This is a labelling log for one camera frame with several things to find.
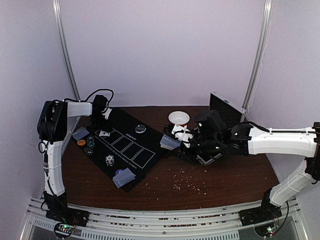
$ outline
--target blue poker chip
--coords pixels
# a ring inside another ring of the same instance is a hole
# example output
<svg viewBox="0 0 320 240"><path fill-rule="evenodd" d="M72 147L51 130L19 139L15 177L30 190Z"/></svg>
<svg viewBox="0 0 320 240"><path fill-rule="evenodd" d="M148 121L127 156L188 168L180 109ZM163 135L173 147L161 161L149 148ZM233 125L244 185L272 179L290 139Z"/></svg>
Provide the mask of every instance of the blue poker chip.
<svg viewBox="0 0 320 240"><path fill-rule="evenodd" d="M124 170L123 169L118 169L116 172L115 172L115 175L118 175L119 173L123 172Z"/></svg>

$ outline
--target dark brown tabletop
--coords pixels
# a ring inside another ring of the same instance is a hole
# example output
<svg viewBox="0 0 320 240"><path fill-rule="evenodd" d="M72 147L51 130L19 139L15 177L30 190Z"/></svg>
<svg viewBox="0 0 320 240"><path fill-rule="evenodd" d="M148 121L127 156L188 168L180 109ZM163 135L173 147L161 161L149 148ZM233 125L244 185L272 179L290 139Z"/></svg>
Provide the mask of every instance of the dark brown tabletop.
<svg viewBox="0 0 320 240"><path fill-rule="evenodd" d="M148 106L124 107L127 113L158 131L168 123L173 111L193 117L208 107ZM83 117L78 127L86 127ZM220 207L260 200L278 184L266 155L222 157L204 167L178 158L161 158L130 192L117 189L71 140L62 158L63 182L68 203L87 207L121 210L185 210Z"/></svg>

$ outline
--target white panel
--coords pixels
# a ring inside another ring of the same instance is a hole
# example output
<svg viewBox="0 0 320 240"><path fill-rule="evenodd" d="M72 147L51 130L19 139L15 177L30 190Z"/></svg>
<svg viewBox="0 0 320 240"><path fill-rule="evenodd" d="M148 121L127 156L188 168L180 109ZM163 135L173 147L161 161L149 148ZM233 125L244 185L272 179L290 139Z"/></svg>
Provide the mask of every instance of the white panel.
<svg viewBox="0 0 320 240"><path fill-rule="evenodd" d="M270 36L249 118L265 127L301 128L320 122L320 2L274 1ZM280 180L303 157L269 154ZM320 236L320 184L297 195L311 240Z"/></svg>
<svg viewBox="0 0 320 240"><path fill-rule="evenodd" d="M44 187L37 123L46 100L72 98L52 0L1 0L0 239L17 239Z"/></svg>
<svg viewBox="0 0 320 240"><path fill-rule="evenodd" d="M64 0L66 41L84 99L113 106L208 105L216 90L241 106L263 0Z"/></svg>

